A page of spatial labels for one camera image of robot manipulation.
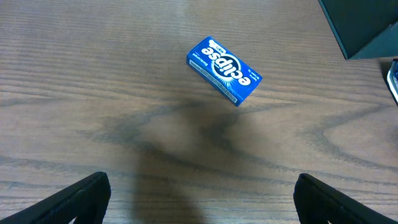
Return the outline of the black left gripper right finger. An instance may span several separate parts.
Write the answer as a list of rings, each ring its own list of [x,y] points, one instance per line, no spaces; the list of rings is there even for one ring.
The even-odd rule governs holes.
[[[310,174],[300,174],[294,204],[301,224],[397,224]]]

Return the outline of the blue Dairy Milk chocolate bar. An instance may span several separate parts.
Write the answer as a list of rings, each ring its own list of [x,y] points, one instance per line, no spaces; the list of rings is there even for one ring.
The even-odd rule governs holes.
[[[397,59],[395,58],[392,63],[391,67],[386,75],[386,83],[387,87],[395,101],[395,103],[398,102],[398,80],[397,80],[397,70],[398,70],[398,64],[397,64]]]

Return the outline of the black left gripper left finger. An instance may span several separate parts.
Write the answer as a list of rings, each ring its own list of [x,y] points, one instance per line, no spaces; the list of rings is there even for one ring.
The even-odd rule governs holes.
[[[1,224],[102,224],[111,196],[105,172],[95,172],[1,220]]]

